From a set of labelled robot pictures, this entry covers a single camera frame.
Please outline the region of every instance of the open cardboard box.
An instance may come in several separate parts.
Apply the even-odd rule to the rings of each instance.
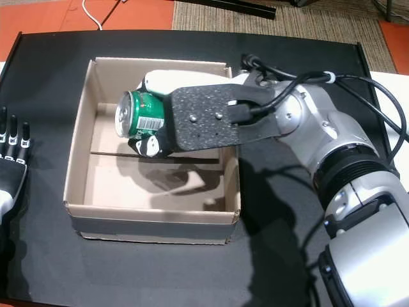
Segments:
[[[97,58],[90,61],[73,132],[64,205],[90,239],[224,244],[240,215],[233,147],[138,157],[115,133],[123,92],[150,70],[179,69],[231,77],[225,63]]]

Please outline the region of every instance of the carpet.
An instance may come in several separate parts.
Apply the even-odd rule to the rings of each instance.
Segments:
[[[268,20],[175,1],[173,29],[279,35],[343,43],[360,42],[371,70],[396,72],[378,24],[378,19],[382,16],[371,0],[321,0],[303,8],[295,8],[280,1],[251,2],[276,7],[276,19]],[[409,6],[399,6],[399,13],[404,14],[406,7]]]

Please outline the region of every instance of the black mat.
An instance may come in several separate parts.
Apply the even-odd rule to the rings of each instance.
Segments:
[[[366,75],[359,46],[277,36],[87,31],[23,35],[0,89],[0,104],[31,122],[30,174],[13,219],[15,256],[7,294],[69,306],[303,306],[305,263],[328,242],[309,175],[271,140],[241,147],[244,212],[226,246],[130,244],[84,240],[62,205],[73,125],[88,61],[95,56],[225,61],[237,71],[243,52],[294,73],[331,70]],[[335,105],[353,115],[379,151],[379,121],[335,86]],[[371,98],[367,86],[356,89]],[[330,306],[316,282],[322,306]]]

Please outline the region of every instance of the black cable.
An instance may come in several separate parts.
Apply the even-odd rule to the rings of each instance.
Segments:
[[[367,77],[359,77],[357,75],[348,75],[348,74],[338,75],[337,79],[356,79],[356,80],[361,80],[369,84],[372,84],[373,86],[378,88],[380,91],[382,91],[389,98],[389,100],[394,104],[397,110],[397,113],[399,114],[399,117],[401,119],[401,128],[400,128],[400,131],[398,132],[399,138],[397,139],[397,143],[387,158],[388,163],[392,163],[397,152],[399,151],[399,149],[401,149],[402,144],[405,141],[405,137],[406,137],[406,129],[407,129],[406,116],[405,116],[405,112],[403,111],[401,105],[399,104],[395,96],[393,96],[393,94],[387,88],[385,88],[382,84],[376,82],[375,80],[372,80]]]
[[[271,110],[274,110],[276,106],[278,106],[296,87],[297,85],[301,83],[323,83],[327,82],[330,80],[331,76],[329,76],[328,73],[326,72],[310,72],[306,74],[302,74],[299,76],[295,76],[293,74],[289,74],[287,72],[284,72],[277,67],[271,67],[269,65],[264,64],[257,56],[254,56],[252,54],[247,54],[242,56],[242,68],[251,70],[251,69],[258,69],[261,72],[263,72],[264,76],[266,76],[266,72],[273,73],[276,78],[281,79],[281,80],[292,80],[291,83],[278,95],[276,96],[273,100],[271,100],[269,103],[261,106],[261,107],[253,107],[250,109],[250,113],[252,115],[257,115],[261,113],[266,113]],[[374,87],[378,88],[380,91],[382,91],[388,98],[389,100],[394,104],[399,117],[401,119],[401,127],[399,128],[388,116],[386,116],[381,110],[377,109],[375,106],[373,106],[369,101],[367,101],[364,97],[359,95],[356,91],[351,89],[349,86],[347,86],[345,83],[343,83],[341,80],[343,79],[356,79],[356,80],[361,80],[364,82],[367,82]],[[349,75],[349,74],[341,74],[341,75],[336,75],[335,83],[356,97],[359,101],[361,101],[365,106],[370,108],[372,112],[374,112],[376,115],[378,115],[385,123],[387,123],[394,131],[396,131],[399,134],[399,139],[396,143],[396,146],[394,149],[391,151],[389,156],[387,157],[387,161],[389,163],[392,163],[393,159],[395,158],[396,154],[399,152],[399,149],[402,147],[403,142],[406,140],[409,142],[409,135],[406,133],[406,117],[405,113],[403,112],[403,109],[395,96],[384,86],[382,86],[380,83],[372,80],[371,78],[367,77],[359,77],[357,75]]]
[[[297,78],[292,80],[291,83],[273,100],[271,100],[269,103],[261,107],[251,108],[250,113],[252,115],[257,115],[257,114],[271,111],[278,104],[280,104],[280,102],[282,102],[297,87],[297,85],[301,83],[305,83],[309,79],[319,79],[319,80],[323,79],[324,81],[327,81],[329,80],[329,78],[330,78],[329,75],[324,72],[308,72],[306,74],[299,75],[297,76]]]
[[[351,95],[353,95],[355,98],[357,98],[359,101],[361,101],[366,107],[370,108],[374,113],[376,113],[378,116],[382,117],[385,123],[388,124],[389,127],[391,127],[396,133],[401,133],[401,128],[397,126],[388,116],[385,115],[381,110],[379,110],[377,107],[372,105],[368,100],[366,100],[363,96],[359,95],[356,91],[351,89],[349,86],[347,86],[343,81],[337,80],[335,82],[336,85],[338,85],[340,88],[343,90],[347,91]],[[409,134],[405,133],[405,141],[409,142]]]
[[[119,3],[121,2],[121,0],[116,0],[115,5],[111,8],[111,10],[109,11],[108,15],[103,19],[103,21],[101,22],[101,26],[103,26],[105,24],[105,22],[108,20],[108,18],[112,15],[112,13],[114,12],[114,10],[116,9],[116,7],[119,5]]]

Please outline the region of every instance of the white surface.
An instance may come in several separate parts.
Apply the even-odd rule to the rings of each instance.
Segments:
[[[396,74],[386,74],[384,72],[371,72],[371,76],[375,81],[384,85],[401,104],[403,111],[406,115],[406,120],[409,120],[409,75],[396,75]],[[396,125],[400,126],[401,121],[399,115],[392,104],[392,102],[383,94],[381,91],[376,90],[376,95],[378,96],[379,105],[382,112],[384,112],[391,120],[393,120]],[[390,147],[394,148],[398,134],[394,132],[388,125],[386,126],[386,131],[389,137]],[[394,162],[397,170],[401,174],[401,181],[403,186],[407,191],[409,191],[409,162],[407,158],[409,157],[409,144],[404,142],[400,151],[397,153]]]

